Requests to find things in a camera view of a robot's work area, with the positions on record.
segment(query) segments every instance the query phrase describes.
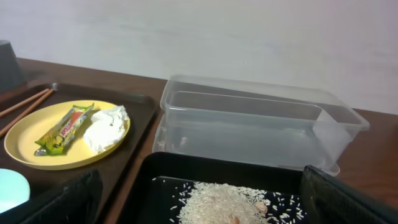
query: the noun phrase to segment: food packet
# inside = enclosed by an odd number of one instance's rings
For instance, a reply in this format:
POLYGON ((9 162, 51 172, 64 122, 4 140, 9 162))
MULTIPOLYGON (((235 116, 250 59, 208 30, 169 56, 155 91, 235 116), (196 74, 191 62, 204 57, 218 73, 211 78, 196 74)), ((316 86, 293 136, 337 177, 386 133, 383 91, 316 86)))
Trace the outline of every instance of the food packet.
POLYGON ((94 107, 73 105, 72 109, 47 133, 35 143, 41 148, 35 151, 35 156, 59 155, 75 138, 75 133, 87 118, 88 112, 94 107))

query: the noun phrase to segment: plastic container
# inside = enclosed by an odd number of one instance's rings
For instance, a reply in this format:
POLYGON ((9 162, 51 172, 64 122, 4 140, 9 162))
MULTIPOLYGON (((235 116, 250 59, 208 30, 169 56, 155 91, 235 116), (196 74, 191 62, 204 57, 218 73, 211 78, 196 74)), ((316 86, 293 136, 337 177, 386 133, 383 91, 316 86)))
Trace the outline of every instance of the plastic container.
POLYGON ((173 76, 153 151, 332 175, 346 146, 369 123, 322 90, 173 76))

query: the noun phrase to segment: pile of rice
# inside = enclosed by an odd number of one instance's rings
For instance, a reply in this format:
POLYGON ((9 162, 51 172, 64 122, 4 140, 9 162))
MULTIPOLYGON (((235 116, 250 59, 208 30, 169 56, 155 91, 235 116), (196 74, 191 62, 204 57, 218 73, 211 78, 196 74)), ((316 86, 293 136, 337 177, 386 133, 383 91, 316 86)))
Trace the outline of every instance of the pile of rice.
POLYGON ((231 224, 234 216, 239 224, 267 224, 270 218, 254 206, 256 202, 269 205, 265 193, 247 187, 198 182, 178 218, 182 224, 231 224))

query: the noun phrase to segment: light blue bowl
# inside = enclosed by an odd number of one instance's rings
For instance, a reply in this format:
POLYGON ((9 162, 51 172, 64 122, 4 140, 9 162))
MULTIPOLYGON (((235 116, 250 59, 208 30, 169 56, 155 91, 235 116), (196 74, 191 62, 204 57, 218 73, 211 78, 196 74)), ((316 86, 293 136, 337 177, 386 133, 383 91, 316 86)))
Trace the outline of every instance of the light blue bowl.
POLYGON ((28 201, 29 195, 29 183, 23 175, 0 169, 0 213, 28 201))

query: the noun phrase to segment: brown table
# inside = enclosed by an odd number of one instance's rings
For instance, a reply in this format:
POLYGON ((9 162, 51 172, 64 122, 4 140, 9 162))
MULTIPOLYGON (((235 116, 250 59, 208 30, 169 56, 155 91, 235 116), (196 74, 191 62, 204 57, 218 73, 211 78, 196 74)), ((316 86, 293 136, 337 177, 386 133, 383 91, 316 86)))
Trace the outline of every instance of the brown table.
MULTIPOLYGON (((127 91, 150 96, 159 104, 166 80, 105 72, 89 68, 59 65, 20 59, 23 71, 29 77, 27 85, 0 94, 0 101, 40 83, 60 82, 92 86, 109 90, 127 91)), ((398 208, 398 116, 366 110, 356 110, 371 124, 369 131, 361 132, 341 155, 338 178, 372 198, 398 208)), ((155 122, 142 139, 141 148, 130 166, 121 187, 116 189, 105 223, 115 223, 127 194, 136 178, 142 160, 152 152, 154 136, 162 116, 157 109, 155 122)))

